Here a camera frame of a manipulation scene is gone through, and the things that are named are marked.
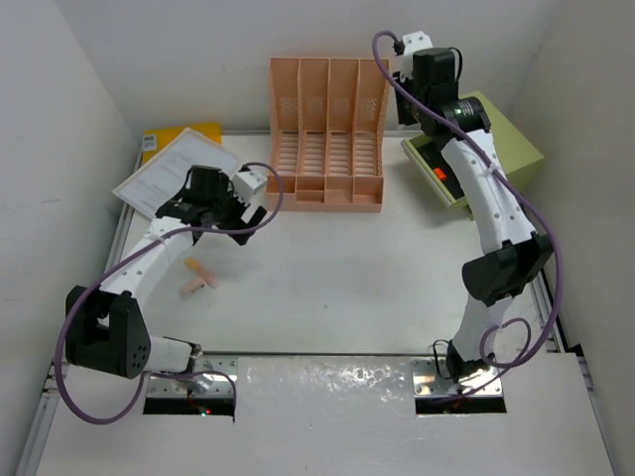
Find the metal base plate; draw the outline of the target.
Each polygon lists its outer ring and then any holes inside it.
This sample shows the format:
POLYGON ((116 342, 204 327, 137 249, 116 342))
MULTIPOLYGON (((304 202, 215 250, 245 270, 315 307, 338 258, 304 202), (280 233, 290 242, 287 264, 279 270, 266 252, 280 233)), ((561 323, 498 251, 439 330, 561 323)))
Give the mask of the metal base plate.
POLYGON ((411 361, 411 370, 417 398, 444 398, 468 393, 475 388, 479 388, 479 391, 471 394, 473 398, 503 397, 503 386, 498 371, 490 367, 461 377, 457 383, 449 376, 444 355, 414 358, 411 361))
POLYGON ((153 398, 233 398, 237 383, 238 361, 222 357, 204 358, 194 364, 196 376, 174 379, 150 375, 147 396, 153 398))

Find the yellow capped pink highlighter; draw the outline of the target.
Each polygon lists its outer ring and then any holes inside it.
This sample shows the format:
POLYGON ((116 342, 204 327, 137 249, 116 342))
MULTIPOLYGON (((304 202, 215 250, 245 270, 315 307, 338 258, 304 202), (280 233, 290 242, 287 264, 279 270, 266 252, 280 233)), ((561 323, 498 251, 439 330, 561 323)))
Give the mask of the yellow capped pink highlighter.
POLYGON ((217 287, 217 277, 215 274, 206 268, 200 261, 193 257, 185 258, 186 267, 196 275, 195 280, 201 283, 203 286, 210 288, 217 287))

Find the green drawer cabinet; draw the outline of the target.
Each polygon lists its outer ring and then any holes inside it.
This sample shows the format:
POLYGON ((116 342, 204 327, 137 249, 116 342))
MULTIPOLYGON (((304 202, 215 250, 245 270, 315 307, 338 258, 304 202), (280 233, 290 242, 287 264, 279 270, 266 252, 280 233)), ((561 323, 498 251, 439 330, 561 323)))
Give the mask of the green drawer cabinet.
MULTIPOLYGON (((524 192, 542 167, 545 156, 484 94, 473 91, 461 95, 461 98, 467 97, 476 97, 482 103, 491 122, 494 147, 504 174, 518 191, 524 192)), ((435 176, 434 168, 451 168, 435 150, 434 144, 425 135, 419 135, 403 140, 401 145, 442 205, 449 209, 464 208, 467 215, 471 216, 462 188, 457 193, 451 193, 435 176)))

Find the clear mesh document pouch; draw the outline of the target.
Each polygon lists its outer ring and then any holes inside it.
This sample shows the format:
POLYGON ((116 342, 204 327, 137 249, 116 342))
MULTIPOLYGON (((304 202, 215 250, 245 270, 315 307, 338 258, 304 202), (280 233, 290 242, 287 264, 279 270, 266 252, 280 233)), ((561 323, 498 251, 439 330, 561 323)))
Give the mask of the clear mesh document pouch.
POLYGON ((186 183, 192 166, 215 167, 231 176, 238 159, 197 131, 183 132, 148 163, 118 185, 113 193, 149 219, 186 183))

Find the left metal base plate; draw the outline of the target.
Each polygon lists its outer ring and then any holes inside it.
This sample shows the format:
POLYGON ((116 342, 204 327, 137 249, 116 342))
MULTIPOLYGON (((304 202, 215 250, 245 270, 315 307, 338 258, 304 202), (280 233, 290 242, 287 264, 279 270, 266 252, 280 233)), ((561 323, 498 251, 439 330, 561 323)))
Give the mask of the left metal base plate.
POLYGON ((174 379, 150 375, 147 396, 153 398, 233 398, 237 383, 238 361, 222 357, 204 358, 194 364, 196 376, 174 379))

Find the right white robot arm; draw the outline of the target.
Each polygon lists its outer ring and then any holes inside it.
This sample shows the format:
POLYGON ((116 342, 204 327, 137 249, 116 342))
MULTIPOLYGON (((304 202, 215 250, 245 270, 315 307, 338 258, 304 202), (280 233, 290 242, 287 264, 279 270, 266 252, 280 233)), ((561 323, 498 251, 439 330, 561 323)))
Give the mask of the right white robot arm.
POLYGON ((462 59, 450 48, 415 50, 394 46, 401 58, 393 77, 398 118, 419 124, 436 154, 449 166, 471 209, 482 255, 463 265, 468 292, 463 319, 447 346, 445 364, 458 382, 494 359, 494 334, 513 298, 532 281, 553 253, 550 238, 537 232, 516 196, 504 185, 490 118, 481 100, 458 95, 462 59))

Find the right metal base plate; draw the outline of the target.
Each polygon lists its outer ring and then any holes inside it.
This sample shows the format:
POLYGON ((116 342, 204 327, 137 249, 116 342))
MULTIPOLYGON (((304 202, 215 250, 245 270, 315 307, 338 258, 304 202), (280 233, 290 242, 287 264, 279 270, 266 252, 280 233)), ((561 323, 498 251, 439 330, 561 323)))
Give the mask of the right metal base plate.
POLYGON ((479 391, 471 394, 473 398, 503 397, 503 386, 498 371, 490 367, 461 377, 457 383, 449 376, 444 355, 414 358, 411 361, 411 370, 417 398, 444 398, 468 393, 475 388, 479 388, 479 391))

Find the yellow folder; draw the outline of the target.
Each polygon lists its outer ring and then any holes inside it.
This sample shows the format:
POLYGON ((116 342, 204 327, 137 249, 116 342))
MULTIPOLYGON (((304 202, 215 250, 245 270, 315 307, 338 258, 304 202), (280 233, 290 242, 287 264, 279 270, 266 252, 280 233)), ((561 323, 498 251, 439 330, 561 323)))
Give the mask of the yellow folder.
POLYGON ((175 140, 184 129, 192 129, 210 140, 222 143, 222 126, 219 122, 205 122, 163 129, 146 130, 142 136, 142 164, 152 160, 175 140))

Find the pink desktop file organizer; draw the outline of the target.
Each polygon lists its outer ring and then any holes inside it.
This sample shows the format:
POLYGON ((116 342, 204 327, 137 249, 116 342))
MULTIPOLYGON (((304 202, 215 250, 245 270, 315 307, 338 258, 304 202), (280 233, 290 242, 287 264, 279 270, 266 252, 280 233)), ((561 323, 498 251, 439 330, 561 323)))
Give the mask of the pink desktop file organizer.
POLYGON ((383 206, 386 60, 273 58, 265 206, 369 212, 383 206))

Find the orange black highlighter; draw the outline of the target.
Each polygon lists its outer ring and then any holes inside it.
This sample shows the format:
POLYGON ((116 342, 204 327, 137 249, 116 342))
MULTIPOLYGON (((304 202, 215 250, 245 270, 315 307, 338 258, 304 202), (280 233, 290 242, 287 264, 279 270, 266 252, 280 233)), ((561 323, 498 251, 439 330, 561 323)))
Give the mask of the orange black highlighter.
POLYGON ((451 193, 457 193, 460 190, 460 184, 452 170, 436 167, 434 174, 451 193))

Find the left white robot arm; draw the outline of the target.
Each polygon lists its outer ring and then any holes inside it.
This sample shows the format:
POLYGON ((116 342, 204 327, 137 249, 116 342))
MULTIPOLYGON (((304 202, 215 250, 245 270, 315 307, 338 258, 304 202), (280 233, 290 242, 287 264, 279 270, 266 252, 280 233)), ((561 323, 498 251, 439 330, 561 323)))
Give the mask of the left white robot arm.
POLYGON ((195 344, 151 335, 143 309, 171 265, 204 231, 216 229, 239 245, 247 243, 267 211, 258 207, 249 220, 243 215, 266 184, 264 175, 248 167, 233 176, 214 167, 191 167, 120 265, 102 283, 67 295, 66 361, 128 379, 144 372, 185 372, 195 344))

